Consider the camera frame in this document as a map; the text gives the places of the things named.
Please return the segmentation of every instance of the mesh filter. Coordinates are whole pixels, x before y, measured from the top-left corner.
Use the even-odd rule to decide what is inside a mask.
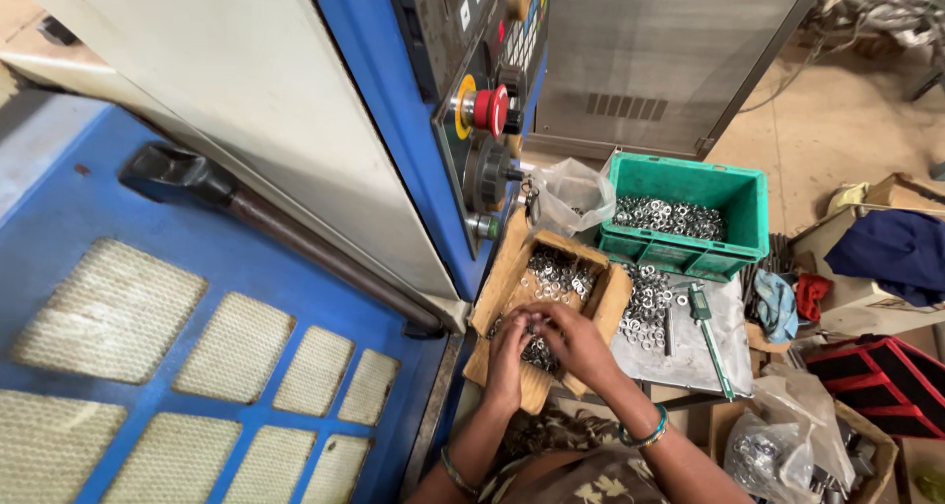
[[[354,342],[311,326],[272,401],[274,408],[323,417],[348,369]]]
[[[203,502],[239,430],[239,423],[222,419],[155,415],[102,501]]]
[[[142,383],[190,317],[206,280],[100,238],[13,347],[42,368]]]
[[[288,502],[313,444],[314,432],[263,426],[224,502]]]
[[[371,442],[364,438],[328,437],[301,501],[348,502],[369,448]]]
[[[0,390],[0,501],[71,502],[125,409]]]
[[[174,379],[174,390],[250,403],[259,397],[295,325],[243,294],[223,297]]]
[[[390,385],[401,364],[384,354],[366,349],[361,355],[345,400],[341,402],[338,420],[362,425],[377,425],[390,393]]]

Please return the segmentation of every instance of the green bangle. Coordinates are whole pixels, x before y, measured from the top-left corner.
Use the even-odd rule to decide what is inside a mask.
[[[466,483],[466,480],[456,471],[453,462],[450,461],[450,455],[446,453],[446,446],[440,450],[440,458],[443,460],[443,468],[446,469],[446,475],[453,480],[453,483],[456,484],[463,493],[472,497],[473,499],[479,498],[480,488],[470,486]]]
[[[624,445],[633,448],[647,448],[659,441],[660,438],[666,434],[666,409],[659,403],[655,403],[654,405],[656,409],[660,411],[661,415],[660,423],[656,425],[656,430],[653,430],[652,434],[642,440],[633,440],[632,437],[627,434],[627,429],[624,428],[624,424],[621,423],[618,431],[620,432],[620,441]]]

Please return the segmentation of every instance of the blue cloth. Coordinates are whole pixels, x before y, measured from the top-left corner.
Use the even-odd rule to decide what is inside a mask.
[[[909,305],[945,301],[945,222],[901,209],[853,222],[824,260],[837,275],[875,279]]]
[[[761,298],[758,316],[771,343],[794,340],[797,335],[797,302],[794,290],[784,279],[759,268],[755,273],[755,293]]]

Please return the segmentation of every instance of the woman's right hand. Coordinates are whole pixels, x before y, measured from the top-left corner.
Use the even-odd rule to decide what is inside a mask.
[[[517,307],[512,314],[526,312],[535,320],[535,334],[544,337],[564,368],[600,393],[623,372],[597,326],[576,310],[559,303],[533,303]],[[550,318],[553,324],[543,319]]]

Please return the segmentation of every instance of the red button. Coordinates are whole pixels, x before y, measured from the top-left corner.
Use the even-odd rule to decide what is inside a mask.
[[[472,106],[472,124],[478,129],[488,129],[492,136],[502,134],[505,115],[508,113],[508,91],[499,85],[494,91],[479,91]]]

